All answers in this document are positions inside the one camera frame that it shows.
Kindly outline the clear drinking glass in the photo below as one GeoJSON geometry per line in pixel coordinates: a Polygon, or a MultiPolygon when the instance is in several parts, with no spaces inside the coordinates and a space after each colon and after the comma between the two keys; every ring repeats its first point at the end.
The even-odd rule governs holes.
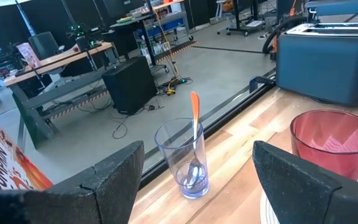
{"type": "Polygon", "coordinates": [[[183,196],[204,196],[209,174],[203,125],[192,118],[173,119],[157,130],[154,139],[183,196]]]}

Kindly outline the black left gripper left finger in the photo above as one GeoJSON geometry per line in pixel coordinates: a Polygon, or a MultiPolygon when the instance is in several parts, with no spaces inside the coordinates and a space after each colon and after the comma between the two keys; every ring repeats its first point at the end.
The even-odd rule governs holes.
{"type": "Polygon", "coordinates": [[[143,166],[139,140],[46,190],[0,190],[0,224],[128,224],[143,166]]]}

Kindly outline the pink cereal box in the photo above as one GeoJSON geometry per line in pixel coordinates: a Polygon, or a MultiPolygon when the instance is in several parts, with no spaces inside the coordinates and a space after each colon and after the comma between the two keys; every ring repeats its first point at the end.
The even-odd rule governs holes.
{"type": "Polygon", "coordinates": [[[33,48],[28,42],[24,42],[16,46],[24,61],[27,62],[30,68],[39,68],[41,66],[39,58],[36,56],[33,48]]]}

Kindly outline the spoon with orange handle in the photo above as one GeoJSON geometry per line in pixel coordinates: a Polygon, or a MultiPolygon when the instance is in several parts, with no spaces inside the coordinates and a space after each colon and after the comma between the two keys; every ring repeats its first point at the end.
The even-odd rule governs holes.
{"type": "Polygon", "coordinates": [[[188,164],[183,185],[187,189],[193,189],[202,179],[203,165],[200,161],[200,143],[198,142],[198,128],[200,119],[200,98],[194,91],[191,92],[191,104],[193,112],[193,158],[188,164]]]}

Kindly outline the black rolling work table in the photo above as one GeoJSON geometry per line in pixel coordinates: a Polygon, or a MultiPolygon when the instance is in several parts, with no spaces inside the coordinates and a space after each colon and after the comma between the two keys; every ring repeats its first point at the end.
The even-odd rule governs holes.
{"type": "Polygon", "coordinates": [[[182,19],[183,24],[175,25],[174,27],[172,27],[172,30],[177,29],[180,26],[184,26],[189,41],[193,41],[193,36],[190,34],[190,28],[188,25],[187,15],[185,11],[185,0],[174,0],[173,2],[169,2],[155,7],[151,5],[150,0],[103,0],[103,2],[108,10],[108,14],[111,17],[125,16],[127,13],[130,13],[130,11],[146,5],[146,8],[149,10],[148,12],[141,12],[139,17],[133,17],[129,21],[116,22],[115,24],[109,26],[109,28],[114,30],[128,28],[131,29],[131,31],[133,32],[140,29],[142,31],[142,35],[144,36],[145,44],[149,51],[151,64],[153,66],[155,66],[157,62],[155,59],[155,55],[152,52],[153,48],[149,38],[149,29],[153,29],[154,26],[159,27],[160,34],[164,35],[165,30],[162,28],[164,24],[169,24],[178,19],[182,19]],[[156,11],[158,9],[168,7],[176,3],[181,4],[182,12],[178,12],[171,16],[164,17],[163,19],[158,18],[158,15],[156,15],[156,11]]]}

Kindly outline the red plastic cup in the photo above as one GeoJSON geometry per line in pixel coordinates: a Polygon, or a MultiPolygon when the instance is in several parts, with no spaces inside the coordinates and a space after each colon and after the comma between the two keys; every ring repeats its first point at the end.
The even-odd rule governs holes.
{"type": "Polygon", "coordinates": [[[290,123],[292,153],[349,179],[358,179],[358,116],[312,110],[290,123]]]}

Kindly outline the black speaker box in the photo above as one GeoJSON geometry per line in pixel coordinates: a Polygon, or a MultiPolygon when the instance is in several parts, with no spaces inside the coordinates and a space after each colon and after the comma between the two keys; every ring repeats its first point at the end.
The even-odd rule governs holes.
{"type": "Polygon", "coordinates": [[[147,59],[130,58],[108,70],[102,79],[120,114],[135,114],[156,94],[154,78],[147,59]]]}

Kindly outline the orange pumpkin cereal box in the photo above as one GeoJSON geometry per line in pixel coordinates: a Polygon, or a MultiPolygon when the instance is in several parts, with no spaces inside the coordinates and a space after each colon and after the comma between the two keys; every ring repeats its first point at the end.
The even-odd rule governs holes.
{"type": "Polygon", "coordinates": [[[0,127],[0,190],[45,190],[52,185],[0,127]]]}

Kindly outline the black device with green lights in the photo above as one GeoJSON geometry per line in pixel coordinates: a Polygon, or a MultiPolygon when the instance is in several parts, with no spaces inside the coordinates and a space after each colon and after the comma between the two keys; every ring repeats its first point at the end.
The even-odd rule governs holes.
{"type": "Polygon", "coordinates": [[[101,45],[100,41],[93,37],[100,31],[101,29],[99,27],[86,28],[82,25],[71,25],[66,35],[69,39],[75,40],[80,52],[84,52],[101,45]]]}

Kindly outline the wooden desk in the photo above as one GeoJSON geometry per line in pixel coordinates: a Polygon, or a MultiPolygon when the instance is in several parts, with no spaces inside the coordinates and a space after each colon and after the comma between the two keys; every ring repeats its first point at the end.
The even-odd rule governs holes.
{"type": "Polygon", "coordinates": [[[4,80],[4,85],[11,89],[14,94],[14,99],[17,100],[17,107],[21,112],[21,118],[19,121],[19,134],[17,144],[23,149],[25,148],[25,130],[29,130],[32,125],[35,126],[35,131],[30,132],[30,136],[33,138],[32,142],[35,144],[39,139],[50,139],[56,133],[58,129],[52,123],[52,120],[62,116],[76,108],[90,103],[96,98],[103,96],[107,93],[107,89],[102,86],[96,87],[90,91],[90,95],[76,96],[68,101],[59,102],[52,106],[50,110],[47,110],[44,114],[39,113],[37,108],[61,98],[69,93],[72,93],[80,88],[86,87],[94,82],[98,82],[102,79],[102,74],[106,73],[110,68],[113,68],[117,62],[117,57],[114,54],[114,46],[108,42],[102,42],[100,46],[91,50],[80,52],[74,48],[67,50],[61,54],[54,55],[53,57],[42,60],[41,66],[37,68],[30,68],[26,66],[22,73],[13,73],[4,80]],[[109,63],[104,70],[94,69],[93,72],[82,75],[63,86],[51,89],[46,93],[39,94],[35,97],[29,98],[20,88],[19,84],[30,78],[39,77],[45,74],[52,74],[58,69],[63,68],[77,60],[87,58],[90,64],[94,64],[92,55],[98,53],[104,53],[107,56],[109,63]]]}

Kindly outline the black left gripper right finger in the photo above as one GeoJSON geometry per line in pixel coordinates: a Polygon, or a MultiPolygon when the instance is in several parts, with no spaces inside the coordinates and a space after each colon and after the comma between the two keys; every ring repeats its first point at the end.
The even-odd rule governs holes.
{"type": "Polygon", "coordinates": [[[280,224],[358,224],[358,181],[263,141],[252,158],[280,224]]]}

